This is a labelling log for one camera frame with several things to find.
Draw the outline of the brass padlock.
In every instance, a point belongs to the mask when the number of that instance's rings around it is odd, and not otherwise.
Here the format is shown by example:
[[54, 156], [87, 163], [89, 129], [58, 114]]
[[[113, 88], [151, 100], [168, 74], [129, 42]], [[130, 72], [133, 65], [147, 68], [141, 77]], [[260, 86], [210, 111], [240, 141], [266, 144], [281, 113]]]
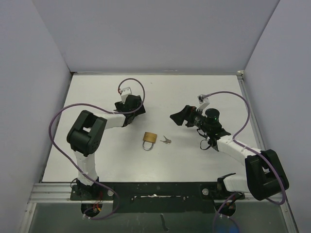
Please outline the brass padlock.
[[151, 132], [145, 132], [143, 136], [142, 148], [146, 151], [153, 149], [157, 140], [157, 134]]

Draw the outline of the small silver keys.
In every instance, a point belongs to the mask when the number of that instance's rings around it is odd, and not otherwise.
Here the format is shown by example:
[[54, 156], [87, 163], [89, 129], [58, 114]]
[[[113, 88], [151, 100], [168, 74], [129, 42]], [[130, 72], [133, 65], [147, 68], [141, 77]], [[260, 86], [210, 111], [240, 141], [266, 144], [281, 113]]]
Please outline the small silver keys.
[[161, 140], [161, 142], [163, 142], [165, 144], [170, 144], [172, 141], [164, 136], [164, 140]]

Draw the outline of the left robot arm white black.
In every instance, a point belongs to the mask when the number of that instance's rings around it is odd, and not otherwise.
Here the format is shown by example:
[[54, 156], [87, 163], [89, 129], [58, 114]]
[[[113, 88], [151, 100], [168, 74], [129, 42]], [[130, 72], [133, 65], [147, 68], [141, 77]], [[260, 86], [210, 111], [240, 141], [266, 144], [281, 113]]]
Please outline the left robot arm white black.
[[95, 168], [95, 151], [98, 149], [104, 130], [125, 127], [136, 116], [145, 113], [141, 96], [132, 94], [122, 97], [115, 103], [116, 115], [103, 114], [97, 116], [90, 111], [83, 110], [67, 135], [67, 142], [74, 151], [77, 166], [81, 169], [78, 174], [77, 187], [89, 200], [98, 196], [99, 186], [94, 181], [99, 181]]

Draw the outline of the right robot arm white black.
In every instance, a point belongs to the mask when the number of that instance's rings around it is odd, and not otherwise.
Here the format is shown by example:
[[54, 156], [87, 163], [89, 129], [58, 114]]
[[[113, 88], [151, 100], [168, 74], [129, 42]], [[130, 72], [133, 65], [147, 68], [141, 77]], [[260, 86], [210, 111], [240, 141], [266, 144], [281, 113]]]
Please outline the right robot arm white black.
[[220, 112], [209, 108], [202, 114], [194, 106], [186, 105], [170, 119], [178, 126], [197, 127], [211, 148], [229, 155], [245, 167], [245, 175], [230, 173], [219, 177], [216, 192], [226, 199], [233, 192], [250, 193], [257, 200], [267, 199], [277, 193], [284, 194], [289, 181], [274, 150], [261, 150], [235, 140], [219, 122]]

